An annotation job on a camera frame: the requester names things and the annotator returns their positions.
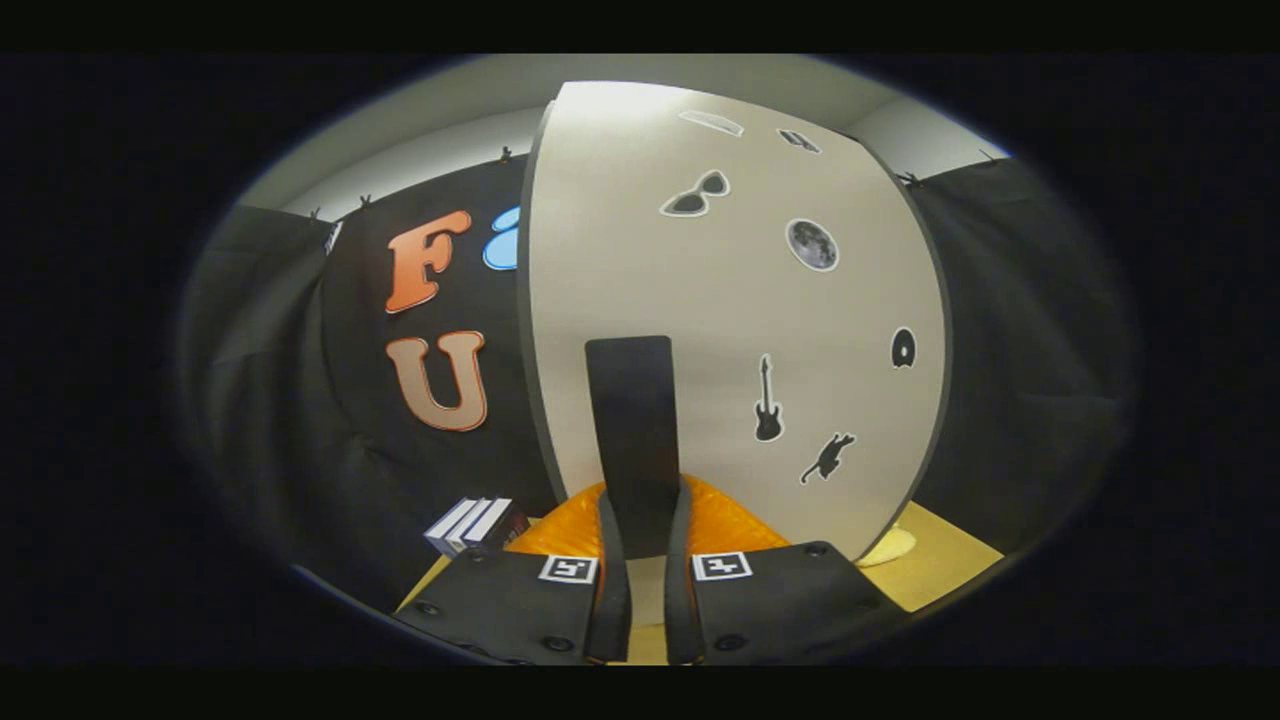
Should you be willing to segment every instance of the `black sticker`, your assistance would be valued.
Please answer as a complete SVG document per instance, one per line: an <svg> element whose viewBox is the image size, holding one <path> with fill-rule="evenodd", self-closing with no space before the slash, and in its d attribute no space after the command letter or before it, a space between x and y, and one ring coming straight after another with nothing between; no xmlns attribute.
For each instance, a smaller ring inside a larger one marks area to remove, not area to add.
<svg viewBox="0 0 1280 720"><path fill-rule="evenodd" d="M822 475L822 479L829 480L831 474L836 471L836 468L840 466L840 451L844 450L845 446L852 445L855 442L858 442L858 438L849 433L845 433L844 438L840 437L840 433L836 433L829 441L827 441L827 445L826 447L822 448L822 452L818 454L818 461L814 462L813 465L809 465L809 469L805 470L803 475L800 475L800 484L803 486L809 484L809 474L813 473L814 470L818 470L818 474Z"/></svg>
<svg viewBox="0 0 1280 720"><path fill-rule="evenodd" d="M797 218L787 223L787 246L796 260L810 270L829 273L840 264L840 249L827 228L813 220Z"/></svg>
<svg viewBox="0 0 1280 720"><path fill-rule="evenodd" d="M786 140L791 145L795 145L796 147L803 147L803 149L805 149L809 152L813 152L815 155L822 154L822 149L819 149L817 145L814 145L813 142L810 142L808 137L800 135L799 132L796 132L794 129L781 129L780 128L778 129L778 135L781 135L783 140Z"/></svg>
<svg viewBox="0 0 1280 720"><path fill-rule="evenodd" d="M769 379L769 354L760 357L760 392L763 398L755 404L755 439L773 442L786 429L782 425L782 405L771 401L773 380Z"/></svg>
<svg viewBox="0 0 1280 720"><path fill-rule="evenodd" d="M707 214L708 197L728 195L728 178L719 170L709 170L698 178L692 190L686 190L663 202L662 213L669 218L698 218Z"/></svg>
<svg viewBox="0 0 1280 720"><path fill-rule="evenodd" d="M915 364L915 336L909 328L899 328L893 333L893 369L910 368Z"/></svg>

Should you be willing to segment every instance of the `yellow floor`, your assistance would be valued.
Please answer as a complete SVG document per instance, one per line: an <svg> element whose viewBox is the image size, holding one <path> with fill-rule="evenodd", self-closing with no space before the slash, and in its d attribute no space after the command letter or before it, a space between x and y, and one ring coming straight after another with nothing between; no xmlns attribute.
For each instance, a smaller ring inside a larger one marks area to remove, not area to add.
<svg viewBox="0 0 1280 720"><path fill-rule="evenodd" d="M902 557L873 568L859 568L859 571L908 612L915 612L959 589L1004 557L915 502L906 505L897 523L901 529L915 536L915 547ZM436 560L406 596L401 609L422 592L448 564L448 557ZM667 665L663 625L634 626L627 661L613 665Z"/></svg>

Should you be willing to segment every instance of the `orange letter f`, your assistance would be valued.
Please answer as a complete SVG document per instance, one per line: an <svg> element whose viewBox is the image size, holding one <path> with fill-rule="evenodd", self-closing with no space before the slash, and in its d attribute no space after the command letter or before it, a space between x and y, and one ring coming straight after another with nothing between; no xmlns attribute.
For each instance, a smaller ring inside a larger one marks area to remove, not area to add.
<svg viewBox="0 0 1280 720"><path fill-rule="evenodd" d="M436 273L443 273L453 258L453 240L448 233L463 233L470 228L471 215L458 210L392 238L387 247L396 258L392 296L387 299L388 313L408 310L435 297L440 286L426 279L426 268L430 265Z"/></svg>

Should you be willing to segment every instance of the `guitar sticker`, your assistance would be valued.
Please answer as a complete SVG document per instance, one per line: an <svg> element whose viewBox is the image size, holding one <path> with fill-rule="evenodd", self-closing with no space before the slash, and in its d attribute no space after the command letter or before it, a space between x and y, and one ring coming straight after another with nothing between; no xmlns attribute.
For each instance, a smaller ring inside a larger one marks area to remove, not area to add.
<svg viewBox="0 0 1280 720"><path fill-rule="evenodd" d="M813 220L797 218L787 223L787 246L805 268L829 273L840 264L840 249L827 228Z"/></svg>
<svg viewBox="0 0 1280 720"><path fill-rule="evenodd" d="M484 264L492 270L516 269L516 223L520 222L520 206L498 215L493 222L497 237L484 246Z"/></svg>
<svg viewBox="0 0 1280 720"><path fill-rule="evenodd" d="M910 328L899 328L893 333L893 369L910 368L915 364L915 336Z"/></svg>
<svg viewBox="0 0 1280 720"><path fill-rule="evenodd" d="M712 129L718 129L726 135L732 135L733 137L742 137L742 126L735 123L728 118L722 118L719 115L713 115L710 113L703 113L700 110L685 110L680 117L691 123L698 123L703 127Z"/></svg>
<svg viewBox="0 0 1280 720"><path fill-rule="evenodd" d="M755 404L755 439L759 442L773 442L782 437L782 432L786 429L782 425L782 405L769 402L769 395L773 391L769 370L769 354L765 352L760 357L760 384L764 398Z"/></svg>
<svg viewBox="0 0 1280 720"><path fill-rule="evenodd" d="M840 437L840 433L836 433L827 441L827 446L822 448L822 452L818 454L818 460L813 465L809 465L809 469L800 475L800 484L809 484L809 474L814 470L818 470L822 479L829 480L831 474L840 466L840 451L855 442L858 442L858 438L849 433L845 433L844 438Z"/></svg>

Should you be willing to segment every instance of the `sticker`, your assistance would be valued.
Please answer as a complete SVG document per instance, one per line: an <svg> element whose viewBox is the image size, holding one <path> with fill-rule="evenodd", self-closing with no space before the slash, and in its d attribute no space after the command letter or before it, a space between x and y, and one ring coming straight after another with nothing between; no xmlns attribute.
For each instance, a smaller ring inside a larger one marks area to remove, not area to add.
<svg viewBox="0 0 1280 720"><path fill-rule="evenodd" d="M751 577L745 552L718 552L694 556L694 578L699 582L736 580Z"/></svg>
<svg viewBox="0 0 1280 720"><path fill-rule="evenodd" d="M760 357L760 386L764 398L755 404L755 439L773 442L782 437L782 405L769 402L773 380L769 378L769 354Z"/></svg>
<svg viewBox="0 0 1280 720"><path fill-rule="evenodd" d="M595 566L598 562L599 560L595 557L548 555L547 564L543 565L543 571L538 574L538 579L549 583L589 585L595 582Z"/></svg>
<svg viewBox="0 0 1280 720"><path fill-rule="evenodd" d="M338 220L338 224L335 224L333 227L333 229L329 231L329 240L326 240L325 243L324 243L324 254L325 255L333 252L333 245L335 242L338 242L338 233L339 232L342 232L342 220Z"/></svg>
<svg viewBox="0 0 1280 720"><path fill-rule="evenodd" d="M893 333L893 369L915 364L915 336L910 328L897 328Z"/></svg>
<svg viewBox="0 0 1280 720"><path fill-rule="evenodd" d="M658 211L668 218L698 218L707 214L708 197L724 197L728 192L728 178L724 173L709 170L698 178L692 190L686 190L663 202Z"/></svg>
<svg viewBox="0 0 1280 720"><path fill-rule="evenodd" d="M820 155L822 154L822 149L820 147L818 147L817 145L814 145L813 142L810 142L808 137L800 135L799 132L796 132L794 129L782 129L782 128L778 128L778 135L782 136L782 140L786 140L787 142L790 142L791 145L795 145L796 147L804 147L805 150L808 150L809 152L813 152L814 155Z"/></svg>
<svg viewBox="0 0 1280 720"><path fill-rule="evenodd" d="M471 215L465 210L449 213L430 223L402 232L387 247L394 252L392 296L387 313L403 313L435 297L439 283L426 279L426 268L443 273L453 259L453 234L471 229Z"/></svg>
<svg viewBox="0 0 1280 720"><path fill-rule="evenodd" d="M698 123L703 127L712 129L718 129L726 135L732 135L733 137L742 137L742 126L735 123L728 118L722 118L719 115L713 115L710 113L703 113L701 110L685 110L680 114L681 118Z"/></svg>
<svg viewBox="0 0 1280 720"><path fill-rule="evenodd" d="M493 232L497 237L484 246L484 264L492 270L516 269L516 238L518 232L516 223L520 222L520 206L512 208L498 215L493 222Z"/></svg>
<svg viewBox="0 0 1280 720"><path fill-rule="evenodd" d="M840 451L844 450L845 446L854 445L855 442L858 442L858 438L849 433L845 433L844 438L840 437L840 433L836 433L829 441L827 441L827 446L822 448L822 452L818 454L818 461L809 465L809 469L800 475L800 484L809 484L809 474L814 470L818 470L822 479L829 480L831 474L840 466Z"/></svg>
<svg viewBox="0 0 1280 720"><path fill-rule="evenodd" d="M787 223L787 247L805 268L829 273L840 264L840 249L827 228L813 220L797 218Z"/></svg>
<svg viewBox="0 0 1280 720"><path fill-rule="evenodd" d="M401 395L413 416L433 428L458 433L474 430L489 415L489 402L480 379L480 361L476 357L484 347L484 336L472 331L445 333L435 341L435 346L449 357L453 382L458 386L458 406L445 407L435 401L422 364L429 347L416 337L387 343L387 356L396 365Z"/></svg>

